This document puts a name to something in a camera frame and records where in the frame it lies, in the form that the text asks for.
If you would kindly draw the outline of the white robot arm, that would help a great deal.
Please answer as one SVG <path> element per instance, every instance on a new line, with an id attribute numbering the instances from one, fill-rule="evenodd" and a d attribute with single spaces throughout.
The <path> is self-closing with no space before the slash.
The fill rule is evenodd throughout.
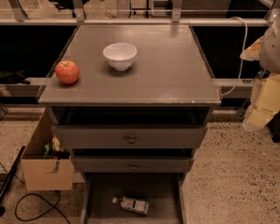
<path id="1" fill-rule="evenodd" d="M 242 122 L 247 131 L 261 130 L 280 112 L 280 17 L 240 58 L 258 60 L 260 67 L 269 72 L 268 78 L 254 82 Z"/>

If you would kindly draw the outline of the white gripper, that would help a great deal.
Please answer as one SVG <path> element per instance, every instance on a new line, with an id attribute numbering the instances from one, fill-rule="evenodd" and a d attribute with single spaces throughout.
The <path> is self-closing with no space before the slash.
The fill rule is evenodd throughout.
<path id="1" fill-rule="evenodd" d="M 242 60 L 259 60 L 263 37 L 241 52 Z M 264 128 L 280 112 L 280 74 L 273 73 L 268 78 L 256 80 L 250 96 L 242 127 L 247 131 Z"/>

